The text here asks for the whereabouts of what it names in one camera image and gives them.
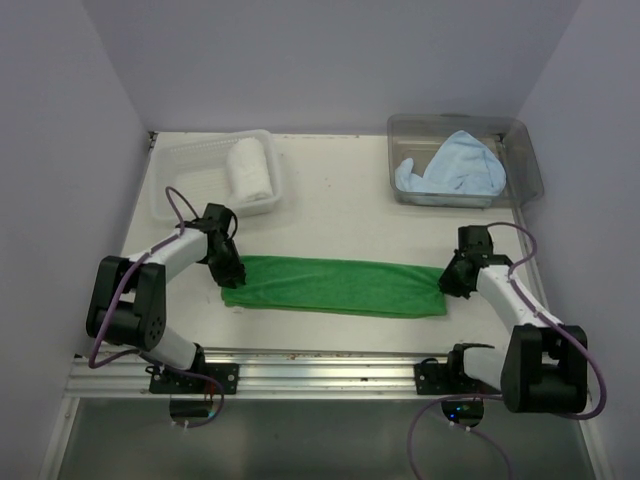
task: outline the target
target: white wall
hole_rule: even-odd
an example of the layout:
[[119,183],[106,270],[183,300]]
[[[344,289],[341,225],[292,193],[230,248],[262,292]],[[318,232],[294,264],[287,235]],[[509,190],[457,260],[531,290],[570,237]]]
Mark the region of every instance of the white wall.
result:
[[639,18],[636,0],[584,0],[519,114],[546,187],[527,212],[543,281],[603,366],[599,425],[618,478],[640,474]]
[[145,125],[358,133],[515,115],[579,0],[84,0]]
[[0,478],[37,476],[146,133],[75,0],[0,3]]

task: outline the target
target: white tray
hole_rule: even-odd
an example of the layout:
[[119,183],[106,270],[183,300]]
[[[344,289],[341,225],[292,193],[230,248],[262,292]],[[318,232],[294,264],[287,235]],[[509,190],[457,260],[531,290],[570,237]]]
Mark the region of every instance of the white tray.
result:
[[[227,177],[227,154],[231,147],[243,138],[255,138],[262,143],[267,157],[273,197],[233,204],[229,203],[231,187]],[[227,205],[238,217],[270,212],[282,196],[279,160],[273,138],[266,130],[250,130],[157,148],[149,166],[151,214],[156,220],[176,221],[164,193],[167,186],[177,188],[198,212],[202,212],[207,203]],[[189,210],[182,202],[178,201],[177,205],[181,213],[189,216]]]

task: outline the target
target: green cloth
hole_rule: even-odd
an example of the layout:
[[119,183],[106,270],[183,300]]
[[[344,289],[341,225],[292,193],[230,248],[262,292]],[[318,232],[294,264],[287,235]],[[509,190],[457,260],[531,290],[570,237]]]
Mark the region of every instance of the green cloth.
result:
[[419,318],[445,315],[441,268],[354,260],[245,256],[247,284],[223,288],[228,307]]

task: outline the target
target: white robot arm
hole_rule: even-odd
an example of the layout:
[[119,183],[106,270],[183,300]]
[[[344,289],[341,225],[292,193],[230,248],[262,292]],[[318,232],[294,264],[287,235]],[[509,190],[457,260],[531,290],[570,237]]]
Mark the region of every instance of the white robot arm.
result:
[[448,371],[501,391],[513,412],[581,412],[587,400],[587,360],[539,317],[544,315],[586,347],[584,331],[563,325],[535,299],[510,268],[509,258],[493,253],[487,226],[461,227],[458,247],[440,278],[441,291],[466,298],[477,291],[511,332],[511,341],[507,351],[458,345],[449,355]]
[[[218,285],[243,285],[244,265],[228,235],[232,218],[228,208],[209,204],[202,217],[186,222],[182,233],[176,230],[169,237],[175,240],[161,242],[166,245],[147,256],[127,282],[125,293],[135,291],[135,299],[118,301],[104,340],[135,347],[145,358],[176,370],[202,373],[202,349],[166,325],[166,284],[188,266],[204,263]],[[102,260],[87,315],[89,336],[98,336],[118,284],[146,253]]]

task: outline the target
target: light blue cloth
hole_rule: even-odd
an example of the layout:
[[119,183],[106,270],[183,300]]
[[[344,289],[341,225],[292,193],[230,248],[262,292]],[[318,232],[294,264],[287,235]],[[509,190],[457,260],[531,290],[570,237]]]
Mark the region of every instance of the light blue cloth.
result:
[[451,135],[421,177],[412,173],[413,158],[396,168],[396,187],[404,192],[498,196],[507,176],[493,152],[467,132]]

